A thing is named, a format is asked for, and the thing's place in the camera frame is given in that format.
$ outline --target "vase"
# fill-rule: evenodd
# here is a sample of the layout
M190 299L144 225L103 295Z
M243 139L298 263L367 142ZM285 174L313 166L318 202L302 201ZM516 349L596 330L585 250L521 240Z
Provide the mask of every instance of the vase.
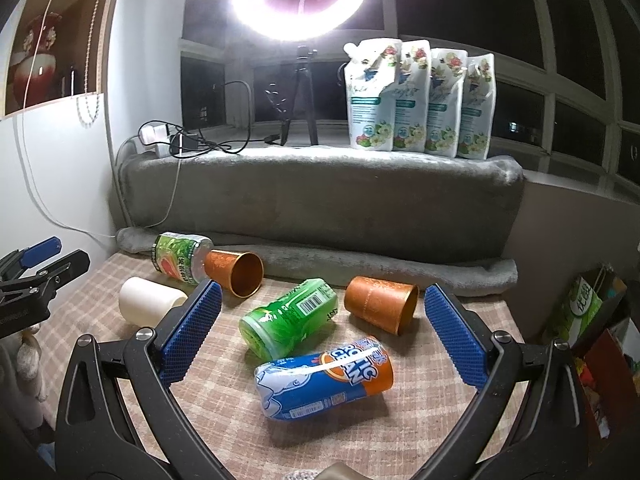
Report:
M28 25L27 36L22 44L27 57L18 65L14 74L14 96L20 108L25 104L25 92L28 107L47 100L51 83L56 75L56 57L50 53L49 49L56 41L54 26L61 18L59 14L50 12L46 18L38 16ZM43 27L43 20L42 36L40 41L37 41L40 29Z

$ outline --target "green tea bottle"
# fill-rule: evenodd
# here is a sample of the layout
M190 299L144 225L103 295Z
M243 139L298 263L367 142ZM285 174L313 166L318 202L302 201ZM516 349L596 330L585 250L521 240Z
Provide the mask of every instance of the green tea bottle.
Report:
M240 320L239 328L258 357L273 361L289 355L337 313L335 292L321 278L313 278L249 312Z

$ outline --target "copper paper cup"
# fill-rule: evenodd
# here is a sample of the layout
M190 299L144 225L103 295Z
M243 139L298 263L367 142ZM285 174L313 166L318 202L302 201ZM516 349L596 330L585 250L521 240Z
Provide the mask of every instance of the copper paper cup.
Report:
M238 298L254 295L264 277L262 260L254 253L211 251L204 261L204 271Z
M401 335L414 317L418 286L356 276L344 294L344 307L391 334Z

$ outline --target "checkered cloth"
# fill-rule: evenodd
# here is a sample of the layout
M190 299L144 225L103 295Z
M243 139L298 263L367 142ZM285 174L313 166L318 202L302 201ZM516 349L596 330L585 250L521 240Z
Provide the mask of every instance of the checkered cloth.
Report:
M47 420L55 424L58 399L72 348L79 335L98 341L129 338L136 328L118 311L122 283L139 276L184 288L158 274L148 258L113 255L43 325L38 338L42 365L51 392ZM408 478L454 427L475 394L460 380L418 300L414 323L402 337L363 322L343 308L319 333L310 336L299 354L330 349L363 335L377 337L394 368L394 386L383 394L293 422L265 418L254 387L259 364L238 332L238 320L253 308L275 300L294 283L264 280L254 297L238 300L226 294L222 313L204 341L187 377L172 393L204 442L236 478L279 479L294 469L324 469L337 461L372 478ZM340 304L343 290L337 290ZM465 301L492 329L520 339L507 305L500 298ZM146 450L162 458L129 381L120 381L132 420ZM497 452L522 400L519 385L485 451Z

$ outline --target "screw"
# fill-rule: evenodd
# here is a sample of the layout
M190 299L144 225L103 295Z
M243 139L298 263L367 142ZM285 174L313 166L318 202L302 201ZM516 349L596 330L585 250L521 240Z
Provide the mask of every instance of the screw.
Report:
M78 338L78 346L87 346L93 338L89 334L81 335Z
M569 349L569 343L567 341L564 341L562 339L556 339L554 341L554 346L558 349L558 350L568 350Z
M151 336L154 334L154 331L150 328L141 328L136 332L136 339L138 341L147 341L151 339Z
M505 332L504 330L496 330L494 332L494 339L498 343L502 343L502 344L510 343L513 340L513 338L511 337L511 334L509 332Z

